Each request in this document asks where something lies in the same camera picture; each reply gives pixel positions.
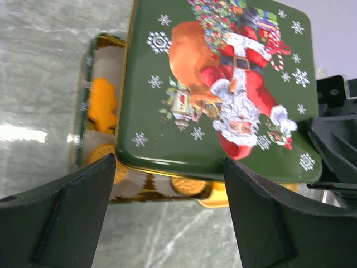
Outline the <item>green square cookie tin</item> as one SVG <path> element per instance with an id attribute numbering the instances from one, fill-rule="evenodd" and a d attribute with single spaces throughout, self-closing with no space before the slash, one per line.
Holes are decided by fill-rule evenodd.
<path id="1" fill-rule="evenodd" d="M 114 138 L 120 97 L 125 41 L 100 33 L 82 58 L 74 132 L 69 139 L 69 169 L 77 171 L 115 153 Z M 208 207 L 221 196 L 216 183 L 176 179 L 131 170 L 117 162 L 110 203 L 144 203 L 196 199 Z"/>

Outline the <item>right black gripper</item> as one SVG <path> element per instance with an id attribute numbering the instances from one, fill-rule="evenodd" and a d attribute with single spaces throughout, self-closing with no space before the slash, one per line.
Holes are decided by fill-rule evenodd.
<path id="1" fill-rule="evenodd" d="M 322 174 L 307 187 L 331 191 L 343 208 L 356 208 L 356 78 L 342 75 L 317 84 L 319 116 L 308 122 L 308 135 L 321 156 Z"/>

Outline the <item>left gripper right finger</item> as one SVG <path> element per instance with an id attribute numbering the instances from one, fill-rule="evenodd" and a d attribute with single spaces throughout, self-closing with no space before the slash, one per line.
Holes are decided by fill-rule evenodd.
<path id="1" fill-rule="evenodd" d="M 356 211 L 304 197 L 230 158 L 224 181 L 243 267 L 356 266 Z"/>

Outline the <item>orange fish cookie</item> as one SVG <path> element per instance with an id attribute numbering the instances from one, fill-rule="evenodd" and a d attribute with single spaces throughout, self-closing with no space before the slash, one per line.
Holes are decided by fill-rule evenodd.
<path id="1" fill-rule="evenodd" d="M 115 87 L 104 78 L 92 82 L 88 117 L 94 122 L 97 131 L 106 132 L 116 125 L 114 110 L 117 105 Z"/>

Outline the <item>yellow serving tray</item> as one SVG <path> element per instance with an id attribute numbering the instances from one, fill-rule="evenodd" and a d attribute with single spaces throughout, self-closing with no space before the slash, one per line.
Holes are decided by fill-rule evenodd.
<path id="1" fill-rule="evenodd" d="M 207 199 L 198 201 L 205 208 L 224 208 L 229 206 L 224 183 L 213 183 L 213 189 Z"/>

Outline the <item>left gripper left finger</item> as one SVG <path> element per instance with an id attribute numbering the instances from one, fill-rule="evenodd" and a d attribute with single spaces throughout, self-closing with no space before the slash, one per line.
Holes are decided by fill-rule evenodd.
<path id="1" fill-rule="evenodd" d="M 1 267 L 91 267 L 115 176 L 109 154 L 1 199 Z"/>

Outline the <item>orange flower cookie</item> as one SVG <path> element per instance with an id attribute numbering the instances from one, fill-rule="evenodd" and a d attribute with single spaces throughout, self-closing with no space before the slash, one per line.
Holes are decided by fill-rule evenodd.
<path id="1" fill-rule="evenodd" d="M 171 184 L 178 193 L 187 196 L 197 195 L 207 186 L 205 181 L 185 178 L 172 178 Z"/>

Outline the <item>gold tin lid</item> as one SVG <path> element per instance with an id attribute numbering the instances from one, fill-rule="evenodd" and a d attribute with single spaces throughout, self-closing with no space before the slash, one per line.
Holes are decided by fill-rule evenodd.
<path id="1" fill-rule="evenodd" d="M 276 1 L 135 1 L 116 153 L 154 174 L 221 181 L 227 158 L 312 183 L 318 115 L 310 20 Z"/>

